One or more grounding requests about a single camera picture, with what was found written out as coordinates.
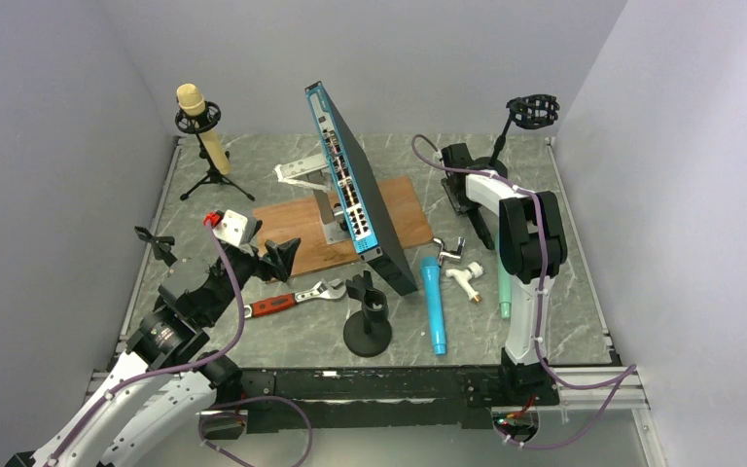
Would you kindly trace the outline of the black microphone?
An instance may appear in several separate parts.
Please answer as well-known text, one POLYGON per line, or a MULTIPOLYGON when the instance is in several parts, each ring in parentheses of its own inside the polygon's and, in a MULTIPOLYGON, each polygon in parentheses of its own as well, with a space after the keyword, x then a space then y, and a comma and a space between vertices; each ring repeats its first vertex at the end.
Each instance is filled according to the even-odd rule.
POLYGON ((469 209, 467 211, 467 216, 483 246, 489 251, 494 251, 495 243, 492 234, 480 213, 480 209, 478 207, 469 209))

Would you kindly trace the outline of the black round-base mic stand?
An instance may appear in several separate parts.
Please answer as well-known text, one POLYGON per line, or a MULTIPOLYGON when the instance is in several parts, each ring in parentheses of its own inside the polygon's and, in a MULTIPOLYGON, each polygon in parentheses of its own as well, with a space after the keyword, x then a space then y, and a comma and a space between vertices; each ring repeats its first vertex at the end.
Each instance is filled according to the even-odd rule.
POLYGON ((176 256, 172 253, 172 247, 175 245, 175 237, 170 235, 154 235, 147 228, 141 226, 134 227, 137 238, 151 247, 154 258, 163 262, 167 267, 172 268, 177 262, 176 256))

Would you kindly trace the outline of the mint green microphone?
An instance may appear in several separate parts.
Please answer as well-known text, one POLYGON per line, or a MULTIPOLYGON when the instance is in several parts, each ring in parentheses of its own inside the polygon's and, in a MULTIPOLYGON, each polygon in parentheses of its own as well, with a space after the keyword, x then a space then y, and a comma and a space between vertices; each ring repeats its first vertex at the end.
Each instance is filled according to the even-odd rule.
POLYGON ((512 276, 506 271, 500 254, 497 254, 498 306, 501 317, 511 318, 512 310, 512 276))

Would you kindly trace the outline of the black stand of green microphone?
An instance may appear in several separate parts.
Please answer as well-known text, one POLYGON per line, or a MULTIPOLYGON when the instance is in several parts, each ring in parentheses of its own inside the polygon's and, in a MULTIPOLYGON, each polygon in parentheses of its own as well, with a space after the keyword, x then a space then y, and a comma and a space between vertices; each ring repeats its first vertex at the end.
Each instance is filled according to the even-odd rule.
POLYGON ((369 270, 345 281, 348 297, 360 309, 348 316, 343 326, 343 341, 348 350, 363 358, 383 353, 392 340, 386 295, 374 287, 369 270))

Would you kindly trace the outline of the blue microphone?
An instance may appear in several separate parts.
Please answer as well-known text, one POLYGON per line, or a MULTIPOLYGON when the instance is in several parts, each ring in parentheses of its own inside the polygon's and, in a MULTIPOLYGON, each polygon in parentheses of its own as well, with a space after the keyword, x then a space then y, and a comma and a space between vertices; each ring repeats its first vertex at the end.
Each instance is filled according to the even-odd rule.
POLYGON ((424 286, 432 349, 435 355, 446 355, 445 318, 440 287, 441 268, 437 259, 422 258, 420 274, 424 286))

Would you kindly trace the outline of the black stand with shock mount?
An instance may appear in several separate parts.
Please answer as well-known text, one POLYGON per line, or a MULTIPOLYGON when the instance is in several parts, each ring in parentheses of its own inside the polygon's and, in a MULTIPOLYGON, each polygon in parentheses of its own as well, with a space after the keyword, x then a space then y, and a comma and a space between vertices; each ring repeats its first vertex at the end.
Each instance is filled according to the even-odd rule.
POLYGON ((490 169, 503 177, 508 177, 508 169, 500 161, 500 155, 505 149, 511 125, 525 130, 552 126, 558 120, 560 105, 554 95, 540 93, 515 97, 507 102, 506 108, 509 111, 508 119, 494 142, 491 154, 476 159, 472 169, 490 169))

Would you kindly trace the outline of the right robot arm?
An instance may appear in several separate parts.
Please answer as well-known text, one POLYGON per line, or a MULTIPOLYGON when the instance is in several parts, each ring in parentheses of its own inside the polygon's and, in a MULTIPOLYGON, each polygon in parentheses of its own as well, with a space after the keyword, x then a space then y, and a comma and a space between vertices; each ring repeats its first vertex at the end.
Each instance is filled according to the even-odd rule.
POLYGON ((489 168, 478 168, 464 143, 441 149, 443 186, 454 208, 466 212, 475 230, 487 231, 484 208, 498 218, 498 273, 511 289, 508 337, 502 347, 497 390, 519 404, 542 397, 553 385, 545 369, 545 321, 550 291, 567 259, 558 202, 550 191, 531 192, 489 168))

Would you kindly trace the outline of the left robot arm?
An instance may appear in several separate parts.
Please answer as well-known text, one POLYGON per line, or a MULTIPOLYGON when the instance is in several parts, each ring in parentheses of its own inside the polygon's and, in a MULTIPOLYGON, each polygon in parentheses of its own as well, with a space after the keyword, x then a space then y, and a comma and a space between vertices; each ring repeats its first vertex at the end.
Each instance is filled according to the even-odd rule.
POLYGON ((10 466, 133 466, 192 414, 232 406, 242 371, 224 349, 203 352, 207 329, 252 277, 289 277, 301 241, 267 241, 259 255, 215 240, 219 258, 166 257, 170 267, 153 310, 140 321, 108 377, 47 443, 10 466))

